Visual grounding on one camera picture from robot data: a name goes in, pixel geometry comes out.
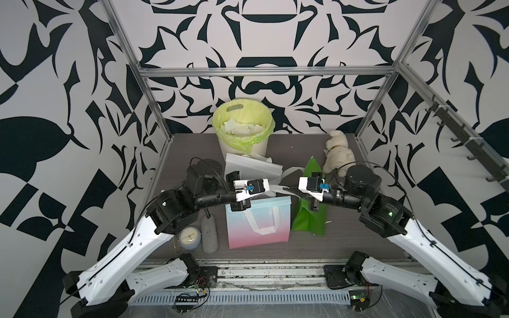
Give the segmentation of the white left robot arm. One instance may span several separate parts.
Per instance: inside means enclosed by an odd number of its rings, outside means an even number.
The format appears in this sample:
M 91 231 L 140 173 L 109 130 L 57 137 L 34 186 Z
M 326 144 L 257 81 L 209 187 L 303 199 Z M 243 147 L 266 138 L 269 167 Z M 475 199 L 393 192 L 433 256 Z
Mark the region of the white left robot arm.
M 220 170 L 215 160 L 190 164 L 186 179 L 149 201 L 133 230 L 116 247 L 88 270 L 67 273 L 64 289 L 79 299 L 71 315 L 119 317 L 129 305 L 155 291 L 194 285 L 201 268 L 190 253 L 158 268 L 135 269 L 195 222 L 201 210 L 230 205 L 235 211 L 245 211 L 251 198 L 270 189 L 267 179 L 242 180 L 237 171 L 222 177 Z

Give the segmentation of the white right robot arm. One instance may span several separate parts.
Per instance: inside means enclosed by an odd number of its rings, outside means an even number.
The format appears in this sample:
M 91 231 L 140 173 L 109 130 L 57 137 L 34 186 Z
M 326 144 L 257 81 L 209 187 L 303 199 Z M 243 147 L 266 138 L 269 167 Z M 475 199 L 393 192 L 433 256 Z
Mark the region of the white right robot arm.
M 417 299 L 440 317 L 500 317 L 508 306 L 506 282 L 475 270 L 437 240 L 401 202 L 379 192 L 381 179 L 366 166 L 347 170 L 343 185 L 319 173 L 301 177 L 298 188 L 315 205 L 359 212 L 359 220 L 406 251 L 429 273 L 418 274 L 354 252 L 346 265 L 326 266 L 331 289 L 379 285 Z

